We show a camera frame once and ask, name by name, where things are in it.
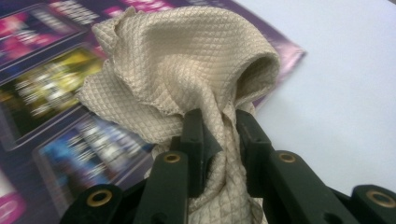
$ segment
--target diamond pattern fabric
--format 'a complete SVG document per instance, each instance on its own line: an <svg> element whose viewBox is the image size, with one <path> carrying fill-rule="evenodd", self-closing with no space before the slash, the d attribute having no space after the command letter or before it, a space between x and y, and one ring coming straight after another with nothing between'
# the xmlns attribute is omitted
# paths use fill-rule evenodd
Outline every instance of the diamond pattern fabric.
<svg viewBox="0 0 396 224"><path fill-rule="evenodd" d="M263 223L246 188L235 109L253 113L252 101L276 83L279 59L244 18L215 7L157 13L128 8L93 26L108 59L87 77L78 99L103 119L158 144L157 155L181 134L186 112L201 108L222 147L205 192L190 199L190 223Z"/></svg>

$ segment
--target brass insert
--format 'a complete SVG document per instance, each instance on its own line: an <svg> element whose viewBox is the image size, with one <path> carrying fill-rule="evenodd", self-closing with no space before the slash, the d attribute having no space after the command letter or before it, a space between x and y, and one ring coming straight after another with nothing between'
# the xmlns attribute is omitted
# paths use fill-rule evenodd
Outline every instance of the brass insert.
<svg viewBox="0 0 396 224"><path fill-rule="evenodd" d="M291 155L291 154L289 154L289 153L285 153L285 152L280 153L280 154L279 154L279 158L280 158L283 162L295 162L295 161L296 161L296 158L295 158L293 155Z"/></svg>
<svg viewBox="0 0 396 224"><path fill-rule="evenodd" d="M366 196L374 203L387 208L395 208L396 202L387 194L370 189L367 191Z"/></svg>
<svg viewBox="0 0 396 224"><path fill-rule="evenodd" d="M113 194L108 189L99 189L92 193L87 199L87 205L90 207L99 207L110 201Z"/></svg>
<svg viewBox="0 0 396 224"><path fill-rule="evenodd" d="M169 154L169 155L166 155L163 159L164 159L166 162L173 163L173 162L180 161L180 156L177 155L177 154Z"/></svg>

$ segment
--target colorful printed image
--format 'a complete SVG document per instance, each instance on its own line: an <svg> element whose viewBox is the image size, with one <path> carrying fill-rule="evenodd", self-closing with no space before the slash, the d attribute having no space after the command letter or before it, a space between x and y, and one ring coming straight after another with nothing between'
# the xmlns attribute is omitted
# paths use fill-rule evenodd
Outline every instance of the colorful printed image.
<svg viewBox="0 0 396 224"><path fill-rule="evenodd" d="M84 78L101 66L100 58L77 48L1 86L0 103L15 126L13 135L18 139L75 105Z"/></svg>
<svg viewBox="0 0 396 224"><path fill-rule="evenodd" d="M75 32L44 7L0 19L0 66L42 49Z"/></svg>
<svg viewBox="0 0 396 224"><path fill-rule="evenodd" d="M151 144L120 126L88 117L34 152L55 204L63 211L85 189L110 183L149 154Z"/></svg>

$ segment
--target white table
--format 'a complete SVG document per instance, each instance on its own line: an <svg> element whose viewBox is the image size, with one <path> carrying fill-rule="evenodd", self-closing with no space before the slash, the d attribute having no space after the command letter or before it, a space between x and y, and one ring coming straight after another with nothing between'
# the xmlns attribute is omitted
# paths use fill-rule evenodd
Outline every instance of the white table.
<svg viewBox="0 0 396 224"><path fill-rule="evenodd" d="M306 49L258 112L276 149L331 188L396 192L396 5L387 0L236 0Z"/></svg>

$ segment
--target pink printed image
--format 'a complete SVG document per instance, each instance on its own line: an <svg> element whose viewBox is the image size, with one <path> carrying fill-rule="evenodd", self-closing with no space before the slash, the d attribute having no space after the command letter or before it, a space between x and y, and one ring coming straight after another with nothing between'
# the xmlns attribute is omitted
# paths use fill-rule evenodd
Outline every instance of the pink printed image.
<svg viewBox="0 0 396 224"><path fill-rule="evenodd" d="M0 170L0 224L13 223L21 216L24 210L25 203L23 199Z"/></svg>
<svg viewBox="0 0 396 224"><path fill-rule="evenodd" d="M69 35L60 32L64 31L61 26L60 21L40 9L0 19L0 65L15 61Z"/></svg>

